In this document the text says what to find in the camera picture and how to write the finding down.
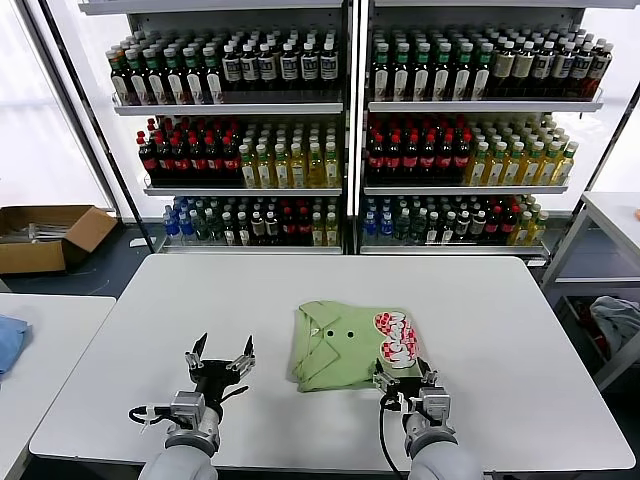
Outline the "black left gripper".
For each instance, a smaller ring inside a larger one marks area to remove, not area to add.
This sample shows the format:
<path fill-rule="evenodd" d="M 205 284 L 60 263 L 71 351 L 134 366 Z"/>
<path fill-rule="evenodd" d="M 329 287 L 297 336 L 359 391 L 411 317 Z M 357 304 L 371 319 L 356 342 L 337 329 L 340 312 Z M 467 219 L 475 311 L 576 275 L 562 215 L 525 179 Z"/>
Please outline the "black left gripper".
<path fill-rule="evenodd" d="M 230 360 L 202 360 L 208 334 L 204 333 L 185 353 L 191 381 L 195 391 L 204 396 L 206 405 L 220 405 L 228 398 L 244 393 L 247 386 L 239 387 L 240 373 L 249 373 L 255 366 L 253 336 L 250 335 L 243 353 Z"/>

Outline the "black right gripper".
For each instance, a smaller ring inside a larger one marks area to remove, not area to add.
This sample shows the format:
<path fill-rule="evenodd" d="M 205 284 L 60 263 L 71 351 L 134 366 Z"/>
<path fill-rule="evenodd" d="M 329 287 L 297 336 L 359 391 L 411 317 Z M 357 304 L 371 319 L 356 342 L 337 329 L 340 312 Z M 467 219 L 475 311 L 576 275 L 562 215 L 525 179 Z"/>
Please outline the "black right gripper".
<path fill-rule="evenodd" d="M 437 388 L 438 371 L 432 369 L 429 363 L 418 358 L 418 366 L 422 377 L 401 377 L 400 379 L 387 373 L 382 363 L 377 360 L 373 371 L 373 383 L 383 393 L 384 398 L 397 398 L 399 393 L 406 404 L 404 410 L 407 413 L 424 412 L 423 388 Z"/>

